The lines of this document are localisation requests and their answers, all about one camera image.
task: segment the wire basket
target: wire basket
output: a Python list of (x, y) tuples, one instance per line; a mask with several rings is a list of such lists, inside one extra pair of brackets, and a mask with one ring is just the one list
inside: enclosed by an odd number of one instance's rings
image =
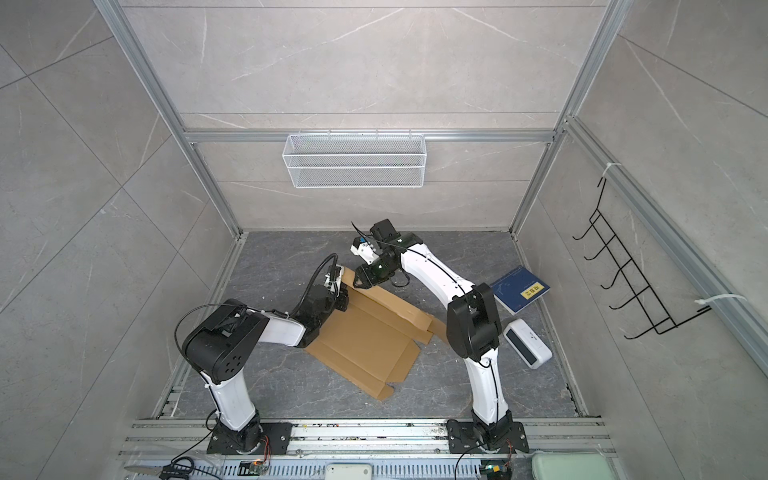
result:
[(296, 188), (421, 187), (421, 134), (292, 134), (283, 160)]

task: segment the yellow label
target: yellow label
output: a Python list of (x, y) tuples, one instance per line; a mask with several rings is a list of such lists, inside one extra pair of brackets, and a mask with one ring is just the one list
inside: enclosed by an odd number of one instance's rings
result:
[(523, 290), (520, 292), (522, 296), (525, 297), (526, 300), (531, 299), (532, 296), (534, 296), (536, 293), (541, 292), (544, 289), (544, 286), (541, 285), (539, 282), (534, 283), (529, 288)]

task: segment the book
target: book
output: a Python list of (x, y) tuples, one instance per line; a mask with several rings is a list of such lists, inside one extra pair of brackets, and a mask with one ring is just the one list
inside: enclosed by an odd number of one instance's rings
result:
[(549, 285), (522, 265), (491, 283), (491, 288), (496, 300), (512, 315), (549, 291)]

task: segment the cardboard box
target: cardboard box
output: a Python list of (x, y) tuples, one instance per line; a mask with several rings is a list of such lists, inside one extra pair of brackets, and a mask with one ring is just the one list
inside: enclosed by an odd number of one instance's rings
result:
[(342, 282), (349, 308), (335, 311), (305, 349), (377, 400), (394, 393), (387, 383), (402, 382), (432, 334), (445, 340), (445, 324), (381, 287), (358, 290), (355, 271), (345, 268)]

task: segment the white zip tie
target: white zip tie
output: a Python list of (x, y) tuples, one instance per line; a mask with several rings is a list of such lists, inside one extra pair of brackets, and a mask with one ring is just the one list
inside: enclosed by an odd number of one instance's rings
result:
[(694, 302), (698, 303), (699, 305), (706, 305), (709, 302), (713, 302), (714, 300), (719, 300), (721, 298), (737, 298), (739, 300), (744, 300), (745, 302), (749, 301), (743, 295), (736, 295), (735, 293), (721, 293), (720, 295), (711, 296), (710, 298), (694, 300)]
[(613, 167), (614, 165), (621, 165), (621, 164), (612, 164), (611, 162), (608, 162), (605, 164), (605, 170), (603, 170), (603, 177), (605, 177), (605, 174), (608, 173), (608, 169)]

